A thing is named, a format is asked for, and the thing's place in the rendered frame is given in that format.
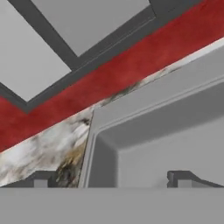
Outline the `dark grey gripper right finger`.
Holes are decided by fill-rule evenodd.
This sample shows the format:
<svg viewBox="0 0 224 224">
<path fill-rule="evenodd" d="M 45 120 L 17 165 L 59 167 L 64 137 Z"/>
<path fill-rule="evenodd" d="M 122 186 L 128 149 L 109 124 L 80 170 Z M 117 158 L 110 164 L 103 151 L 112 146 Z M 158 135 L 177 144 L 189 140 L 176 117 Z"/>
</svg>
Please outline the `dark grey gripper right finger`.
<svg viewBox="0 0 224 224">
<path fill-rule="evenodd" d="M 201 179 L 191 171 L 168 171 L 167 179 L 168 188 L 224 188 L 224 185 L 219 185 L 214 182 Z"/>
</svg>

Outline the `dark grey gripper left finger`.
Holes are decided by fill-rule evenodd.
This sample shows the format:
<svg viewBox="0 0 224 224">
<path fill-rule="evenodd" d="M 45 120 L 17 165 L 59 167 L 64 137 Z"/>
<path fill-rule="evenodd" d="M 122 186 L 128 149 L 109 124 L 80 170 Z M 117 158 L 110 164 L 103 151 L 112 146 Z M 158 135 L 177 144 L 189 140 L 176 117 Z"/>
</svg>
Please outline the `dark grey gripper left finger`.
<svg viewBox="0 0 224 224">
<path fill-rule="evenodd" d="M 22 180 L 4 185 L 6 187 L 15 188 L 41 188 L 41 187 L 57 187 L 55 171 L 35 171 L 33 174 Z"/>
</svg>

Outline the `grey sink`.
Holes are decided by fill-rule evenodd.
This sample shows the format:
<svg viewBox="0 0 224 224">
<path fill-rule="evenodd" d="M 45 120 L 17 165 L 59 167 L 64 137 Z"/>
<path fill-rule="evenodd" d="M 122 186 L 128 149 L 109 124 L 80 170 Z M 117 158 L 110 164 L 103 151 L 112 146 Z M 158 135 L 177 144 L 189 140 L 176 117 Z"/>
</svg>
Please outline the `grey sink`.
<svg viewBox="0 0 224 224">
<path fill-rule="evenodd" d="M 224 46 L 98 108 L 82 187 L 164 187 L 169 171 L 224 186 Z"/>
</svg>

